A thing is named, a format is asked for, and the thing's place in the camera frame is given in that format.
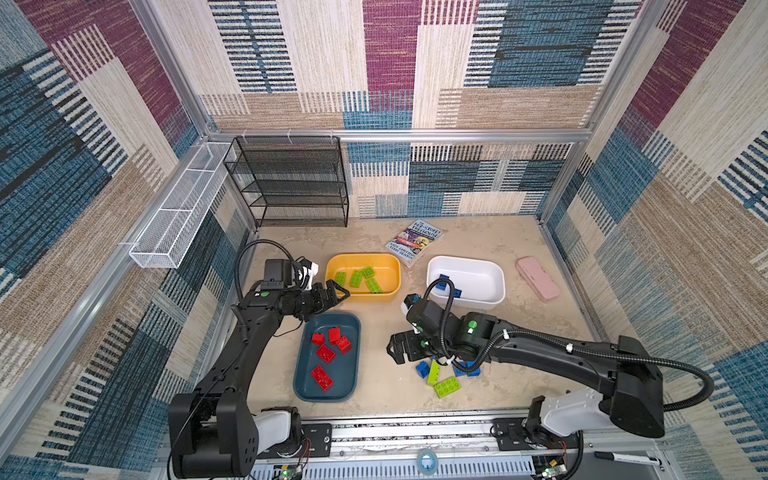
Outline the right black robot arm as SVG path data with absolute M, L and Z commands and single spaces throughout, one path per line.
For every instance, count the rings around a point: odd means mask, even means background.
M 521 365 L 582 385 L 561 397 L 533 399 L 526 421 L 533 435 L 567 437 L 615 426 L 661 438 L 666 413 L 697 406 L 714 391 L 703 369 L 652 357 L 631 337 L 615 343 L 568 339 L 486 313 L 458 317 L 452 304 L 440 305 L 428 293 L 407 295 L 403 308 L 410 328 L 391 336 L 388 355 L 399 365 L 434 357 L 465 374 L 485 363 Z

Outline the green long brick bottom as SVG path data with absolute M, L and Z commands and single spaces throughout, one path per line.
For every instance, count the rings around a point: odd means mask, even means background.
M 434 385 L 434 391 L 440 399 L 452 395 L 460 389 L 461 385 L 456 377 L 448 378 Z

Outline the green long lego brick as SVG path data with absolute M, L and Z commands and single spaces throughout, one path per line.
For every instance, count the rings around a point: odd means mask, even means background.
M 350 279 L 350 286 L 352 288 L 359 288 L 363 282 L 364 275 L 362 270 L 355 270 L 352 273 L 351 279 Z

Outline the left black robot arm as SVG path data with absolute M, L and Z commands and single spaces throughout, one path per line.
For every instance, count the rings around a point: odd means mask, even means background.
M 169 479 L 247 478 L 267 450 L 287 457 L 308 451 L 298 410 L 273 407 L 253 414 L 249 388 L 284 318 L 307 323 L 351 293 L 335 280 L 315 281 L 309 260 L 295 258 L 278 242 L 272 245 L 282 257 L 266 260 L 262 278 L 249 289 L 235 286 L 236 325 L 218 358 L 191 392 L 171 401 Z

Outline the red long lego brick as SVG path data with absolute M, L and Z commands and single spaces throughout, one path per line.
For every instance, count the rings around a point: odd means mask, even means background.
M 334 386 L 334 380 L 321 365 L 315 367 L 310 372 L 310 375 L 324 392 L 327 392 Z

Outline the blue lego brick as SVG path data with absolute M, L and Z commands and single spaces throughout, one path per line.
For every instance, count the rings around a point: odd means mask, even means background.
M 450 285 L 450 277 L 445 274 L 440 274 L 438 279 L 440 282 L 435 286 L 435 289 L 440 291 L 446 291 Z

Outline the red square lego brick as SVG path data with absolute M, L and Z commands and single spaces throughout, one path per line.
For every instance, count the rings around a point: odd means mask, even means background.
M 352 350 L 352 343 L 346 336 L 341 336 L 336 342 L 335 346 L 339 349 L 339 351 L 346 355 Z

